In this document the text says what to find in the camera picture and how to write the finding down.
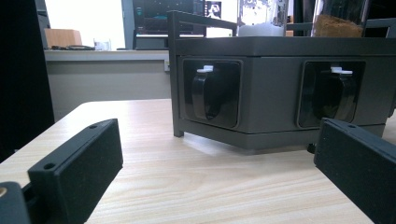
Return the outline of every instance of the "dark gray device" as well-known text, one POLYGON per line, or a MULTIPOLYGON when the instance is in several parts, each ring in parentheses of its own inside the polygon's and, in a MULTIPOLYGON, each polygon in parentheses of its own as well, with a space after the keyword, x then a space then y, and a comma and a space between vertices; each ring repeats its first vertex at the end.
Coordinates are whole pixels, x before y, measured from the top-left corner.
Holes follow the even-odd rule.
MULTIPOLYGON (((174 135, 245 149, 318 141, 322 118, 382 135, 395 106, 396 38, 179 36, 181 23, 236 24, 168 12, 174 135)), ((389 37, 396 20, 385 20, 389 37)), ((377 26, 368 21, 367 26, 377 26)))

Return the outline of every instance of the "brass screw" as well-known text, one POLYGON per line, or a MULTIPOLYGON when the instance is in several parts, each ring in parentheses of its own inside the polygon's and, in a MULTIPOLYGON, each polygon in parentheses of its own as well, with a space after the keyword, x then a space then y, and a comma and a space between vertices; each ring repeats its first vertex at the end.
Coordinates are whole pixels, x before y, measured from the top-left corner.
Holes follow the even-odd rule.
POLYGON ((6 188, 0 188, 0 198, 7 194, 6 188))

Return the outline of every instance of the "black plastic bracket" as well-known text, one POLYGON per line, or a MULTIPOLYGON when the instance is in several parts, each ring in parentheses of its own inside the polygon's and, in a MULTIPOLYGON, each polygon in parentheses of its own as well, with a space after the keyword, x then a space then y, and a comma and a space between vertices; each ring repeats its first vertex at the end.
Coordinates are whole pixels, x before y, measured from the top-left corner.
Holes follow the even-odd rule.
POLYGON ((374 223, 396 223, 396 146, 356 125, 323 119, 315 164, 374 223))
POLYGON ((116 119, 82 130, 28 170, 30 184, 0 183, 8 223, 84 223, 122 168, 116 119))

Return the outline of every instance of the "glass jar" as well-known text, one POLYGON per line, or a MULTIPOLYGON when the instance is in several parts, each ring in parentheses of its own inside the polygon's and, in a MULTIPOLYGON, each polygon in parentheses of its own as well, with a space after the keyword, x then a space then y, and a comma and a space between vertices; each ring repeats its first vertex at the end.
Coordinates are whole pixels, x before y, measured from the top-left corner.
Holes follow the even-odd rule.
POLYGON ((238 36, 284 36, 289 0, 239 0, 238 36))
POLYGON ((370 0, 317 0, 311 36, 362 37, 370 0))

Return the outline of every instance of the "wooden table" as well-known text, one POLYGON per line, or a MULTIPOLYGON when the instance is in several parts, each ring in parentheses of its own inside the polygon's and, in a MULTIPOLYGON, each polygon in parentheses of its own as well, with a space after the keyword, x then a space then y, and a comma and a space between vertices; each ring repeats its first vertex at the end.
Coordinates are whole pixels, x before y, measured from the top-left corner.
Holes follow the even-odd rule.
MULTIPOLYGON (((249 156, 193 134, 176 138, 168 99, 81 105, 0 164, 0 182, 26 185, 37 161, 86 126, 113 118, 123 169, 88 223, 371 223, 304 147, 249 156)), ((384 138, 395 144, 395 132, 390 119, 384 138)))

